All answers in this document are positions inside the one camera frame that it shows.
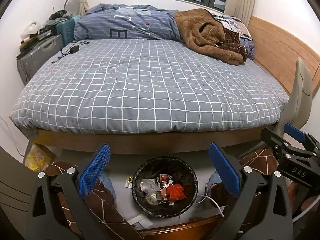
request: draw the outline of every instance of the silver bolt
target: silver bolt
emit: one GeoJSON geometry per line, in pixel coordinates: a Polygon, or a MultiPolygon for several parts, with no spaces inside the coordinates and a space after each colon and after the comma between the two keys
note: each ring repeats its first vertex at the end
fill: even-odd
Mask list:
{"type": "Polygon", "coordinates": [[[252,172],[252,169],[251,169],[251,167],[249,167],[249,166],[245,166],[243,169],[244,169],[244,171],[247,172],[247,173],[252,172]]]}
{"type": "Polygon", "coordinates": [[[279,171],[275,171],[274,174],[275,174],[276,177],[280,177],[281,176],[281,173],[279,171]]]}
{"type": "Polygon", "coordinates": [[[74,167],[70,167],[69,169],[67,169],[67,173],[68,174],[72,174],[76,171],[76,169],[74,167]]]}
{"type": "Polygon", "coordinates": [[[41,171],[39,174],[38,174],[38,178],[43,178],[45,176],[45,173],[43,171],[41,171]]]}

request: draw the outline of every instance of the wooden headboard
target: wooden headboard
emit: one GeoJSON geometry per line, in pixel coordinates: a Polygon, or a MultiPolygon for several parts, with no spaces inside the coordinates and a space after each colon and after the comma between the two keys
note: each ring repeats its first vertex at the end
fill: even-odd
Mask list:
{"type": "Polygon", "coordinates": [[[251,17],[248,29],[255,43],[254,58],[260,66],[291,93],[300,57],[311,72],[315,94],[320,85],[320,55],[291,33],[257,17],[251,17]]]}

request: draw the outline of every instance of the yellow plastic bag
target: yellow plastic bag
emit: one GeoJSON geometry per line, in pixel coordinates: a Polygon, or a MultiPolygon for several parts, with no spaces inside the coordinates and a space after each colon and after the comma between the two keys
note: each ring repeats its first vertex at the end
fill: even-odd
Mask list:
{"type": "Polygon", "coordinates": [[[29,169],[40,172],[44,171],[49,164],[51,164],[51,158],[43,151],[33,146],[29,154],[27,155],[25,166],[29,169]]]}

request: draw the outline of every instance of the suitcase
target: suitcase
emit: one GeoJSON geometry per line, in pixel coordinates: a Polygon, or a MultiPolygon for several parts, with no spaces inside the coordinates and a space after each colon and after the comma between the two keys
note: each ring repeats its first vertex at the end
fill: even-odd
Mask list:
{"type": "Polygon", "coordinates": [[[28,54],[17,59],[17,68],[24,85],[28,84],[36,72],[62,48],[62,36],[47,38],[37,44],[28,54]]]}
{"type": "Polygon", "coordinates": [[[73,41],[74,31],[75,20],[73,18],[57,23],[56,34],[61,34],[64,47],[73,41]]]}

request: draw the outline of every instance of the gray floor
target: gray floor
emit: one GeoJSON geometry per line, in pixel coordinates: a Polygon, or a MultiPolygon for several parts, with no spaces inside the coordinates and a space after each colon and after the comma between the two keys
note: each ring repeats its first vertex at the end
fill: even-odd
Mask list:
{"type": "MultiPolygon", "coordinates": [[[[248,145],[239,145],[234,147],[226,147],[225,150],[228,154],[238,155],[244,152],[248,148],[248,145]]],[[[79,164],[85,157],[91,156],[91,153],[69,151],[69,150],[57,150],[54,152],[59,156],[60,160],[79,164]]],[[[131,189],[125,187],[125,182],[128,176],[133,176],[139,166],[146,160],[161,156],[161,155],[111,155],[110,162],[107,166],[110,179],[117,195],[117,210],[126,219],[132,219],[143,211],[134,203],[131,189]]],[[[198,195],[203,195],[205,191],[205,183],[210,178],[211,174],[215,171],[211,164],[207,151],[178,153],[166,156],[175,156],[184,160],[189,164],[196,172],[199,182],[198,195]]],[[[210,204],[210,200],[205,200],[201,204],[194,204],[188,211],[183,213],[180,218],[174,217],[170,219],[158,219],[154,217],[148,217],[153,223],[152,227],[161,227],[168,225],[175,225],[179,223],[189,222],[191,217],[210,217],[218,214],[217,208],[214,208],[210,204]]]]}

